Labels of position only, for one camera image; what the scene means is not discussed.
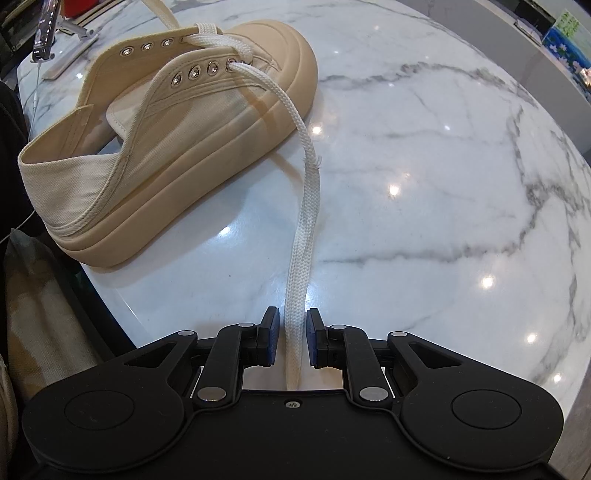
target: fabric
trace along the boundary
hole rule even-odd
[[[8,462],[18,434],[17,401],[8,368],[0,357],[0,480],[7,479]]]
[[[54,278],[50,255],[41,242],[15,230],[4,258],[9,373],[25,401],[99,363]]]

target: blue gripper pad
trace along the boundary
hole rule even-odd
[[[310,366],[316,366],[318,350],[316,349],[316,330],[312,322],[310,312],[306,312],[306,339],[308,340],[308,353],[310,355]]]
[[[270,365],[275,364],[275,356],[277,355],[277,343],[279,342],[279,309],[275,309],[271,327],[269,327],[269,347],[268,360]]]

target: black bag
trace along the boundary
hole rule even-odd
[[[8,85],[0,82],[0,240],[9,235],[12,228],[19,227],[33,211],[17,164],[18,154],[27,140],[21,102]],[[38,236],[45,231],[45,226],[35,213],[20,229],[29,236]],[[3,260],[7,243],[0,243],[0,355],[5,362],[8,354]]]

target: shoe tongue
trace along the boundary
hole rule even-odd
[[[135,112],[142,102],[150,86],[150,80],[154,75],[154,73],[151,73],[139,82],[134,83],[113,100],[107,109],[107,123],[123,140],[127,138],[131,124],[134,121]]]

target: smartphone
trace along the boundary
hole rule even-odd
[[[33,61],[49,60],[51,45],[56,33],[57,16],[60,13],[61,0],[44,0],[35,43],[33,44]]]

